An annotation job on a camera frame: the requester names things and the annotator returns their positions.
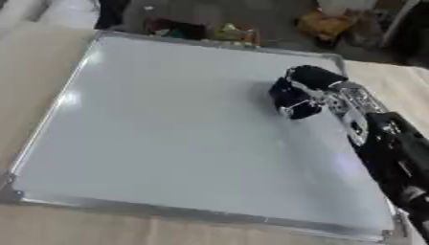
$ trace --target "black object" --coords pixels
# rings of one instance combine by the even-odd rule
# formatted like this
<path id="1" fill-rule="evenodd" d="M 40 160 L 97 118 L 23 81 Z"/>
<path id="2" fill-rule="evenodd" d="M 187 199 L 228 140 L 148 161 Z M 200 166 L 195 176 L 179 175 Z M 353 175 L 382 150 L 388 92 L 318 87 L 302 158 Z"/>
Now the black object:
<path id="1" fill-rule="evenodd" d="M 147 34 L 155 34 L 159 30 L 169 30 L 166 36 L 180 37 L 190 40 L 207 38 L 207 29 L 204 25 L 172 21 L 164 18 L 148 19 L 145 22 Z"/>
<path id="2" fill-rule="evenodd" d="M 391 46 L 402 61 L 415 56 L 427 43 L 423 31 L 429 29 L 429 3 L 420 2 L 404 17 Z"/>
<path id="3" fill-rule="evenodd" d="M 322 107 L 305 91 L 295 88 L 287 78 L 279 78 L 268 92 L 278 111 L 288 111 L 291 120 L 300 120 L 318 114 Z"/>
<path id="4" fill-rule="evenodd" d="M 100 16 L 95 28 L 106 30 L 123 24 L 125 8 L 131 0 L 99 0 Z"/>
<path id="5" fill-rule="evenodd" d="M 369 138 L 353 145 L 372 178 L 429 242 L 429 141 L 399 114 L 366 115 Z"/>
<path id="6" fill-rule="evenodd" d="M 287 71 L 286 76 L 312 90 L 328 90 L 329 86 L 338 81 L 347 81 L 348 78 L 332 73 L 317 66 L 303 65 Z"/>

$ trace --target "clutter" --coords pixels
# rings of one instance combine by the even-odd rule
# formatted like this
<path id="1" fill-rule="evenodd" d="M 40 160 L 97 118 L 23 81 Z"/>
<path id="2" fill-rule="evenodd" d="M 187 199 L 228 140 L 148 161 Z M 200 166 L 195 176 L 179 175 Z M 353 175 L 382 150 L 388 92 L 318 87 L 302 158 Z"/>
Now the clutter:
<path id="1" fill-rule="evenodd" d="M 230 42 L 234 45 L 260 45 L 260 32 L 258 30 L 244 30 L 231 23 L 227 23 L 219 28 L 212 29 L 209 38 L 211 40 Z"/>
<path id="2" fill-rule="evenodd" d="M 164 18 L 148 18 L 144 23 L 145 34 L 170 36 L 190 40 L 207 38 L 207 29 L 204 25 L 194 25 L 172 21 Z"/>
<path id="3" fill-rule="evenodd" d="M 313 11 L 296 20 L 299 30 L 313 35 L 316 44 L 322 48 L 334 48 L 341 35 L 357 21 L 351 14 L 331 17 L 321 11 Z"/>

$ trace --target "floor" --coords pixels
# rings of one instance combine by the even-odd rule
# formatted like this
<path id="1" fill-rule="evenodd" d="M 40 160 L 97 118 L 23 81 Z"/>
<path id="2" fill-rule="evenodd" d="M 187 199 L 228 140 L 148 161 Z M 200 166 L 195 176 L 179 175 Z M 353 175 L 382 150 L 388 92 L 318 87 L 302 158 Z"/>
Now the floor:
<path id="1" fill-rule="evenodd" d="M 176 21 L 215 26 L 234 23 L 246 28 L 257 28 L 261 45 L 295 51 L 337 53 L 346 59 L 392 63 L 385 52 L 352 47 L 341 41 L 334 50 L 323 50 L 314 45 L 313 38 L 299 32 L 293 19 L 314 10 L 315 0 L 132 0 L 133 11 L 128 22 L 142 23 L 142 18 L 162 16 Z"/>

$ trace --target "silver metal bracket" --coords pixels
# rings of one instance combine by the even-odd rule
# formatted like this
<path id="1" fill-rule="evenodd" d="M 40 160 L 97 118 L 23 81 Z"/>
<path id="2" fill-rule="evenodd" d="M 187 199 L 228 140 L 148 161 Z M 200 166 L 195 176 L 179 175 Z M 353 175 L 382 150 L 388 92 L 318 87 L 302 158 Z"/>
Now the silver metal bracket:
<path id="1" fill-rule="evenodd" d="M 16 175 L 6 172 L 0 175 L 0 203 L 19 203 L 24 197 L 24 191 L 12 187 Z"/>

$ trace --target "yellow object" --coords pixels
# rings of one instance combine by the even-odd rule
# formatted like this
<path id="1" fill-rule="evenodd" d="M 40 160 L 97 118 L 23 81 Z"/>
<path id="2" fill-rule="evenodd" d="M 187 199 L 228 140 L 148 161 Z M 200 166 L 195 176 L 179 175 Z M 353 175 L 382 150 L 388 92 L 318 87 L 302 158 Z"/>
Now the yellow object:
<path id="1" fill-rule="evenodd" d="M 335 39 L 339 34 L 348 30 L 357 21 L 352 16 L 327 16 L 321 11 L 313 11 L 302 16 L 297 23 L 298 29 L 310 33 L 322 40 Z"/>

